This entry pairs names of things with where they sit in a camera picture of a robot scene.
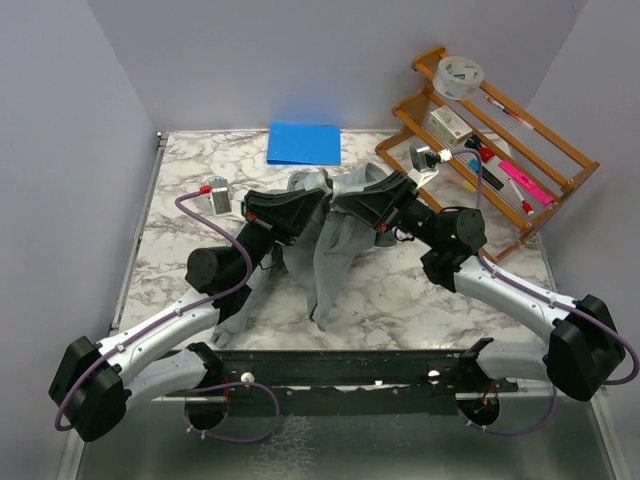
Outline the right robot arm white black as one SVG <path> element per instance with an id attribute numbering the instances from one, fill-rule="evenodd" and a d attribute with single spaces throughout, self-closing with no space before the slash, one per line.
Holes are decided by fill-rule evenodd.
<path id="1" fill-rule="evenodd" d="M 533 285 L 487 260 L 479 210 L 451 207 L 435 212 L 418 198 L 421 176 L 395 172 L 360 186 L 335 183 L 333 204 L 379 233 L 397 228 L 428 246 L 421 258 L 431 283 L 479 300 L 533 332 L 529 343 L 479 342 L 459 367 L 461 383 L 481 391 L 494 379 L 546 381 L 567 396 L 587 401 L 613 372 L 632 359 L 630 379 L 639 370 L 632 348 L 617 333 L 599 298 L 582 300 Z"/>

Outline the grey zip-up jacket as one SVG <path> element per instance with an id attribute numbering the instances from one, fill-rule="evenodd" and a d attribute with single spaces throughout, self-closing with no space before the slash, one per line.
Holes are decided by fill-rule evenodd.
<path id="1" fill-rule="evenodd" d="M 294 245 L 275 246 L 254 267 L 248 281 L 248 299 L 239 312 L 216 325 L 213 344 L 224 348 L 234 334 L 245 330 L 250 314 L 265 294 L 271 269 L 280 265 L 303 287 L 310 320 L 320 330 L 325 329 L 354 258 L 373 247 L 395 244 L 391 232 L 378 234 L 354 216 L 321 204 Z"/>

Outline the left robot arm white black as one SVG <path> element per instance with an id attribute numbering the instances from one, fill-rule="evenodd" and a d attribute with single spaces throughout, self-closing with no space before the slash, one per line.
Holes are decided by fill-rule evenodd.
<path id="1" fill-rule="evenodd" d="M 262 260 L 276 244 L 297 239 L 325 197 L 319 187 L 249 191 L 242 203 L 245 224 L 233 235 L 186 206 L 210 190 L 202 186 L 178 197 L 175 205 L 226 245 L 191 252 L 188 290 L 159 313 L 97 342 L 82 336 L 66 347 L 48 390 L 57 406 L 57 431 L 73 430 L 91 442 L 111 431 L 142 398 L 190 389 L 214 392 L 224 376 L 207 347 L 191 345 L 176 355 L 170 350 L 238 313 L 253 292 L 249 283 Z"/>

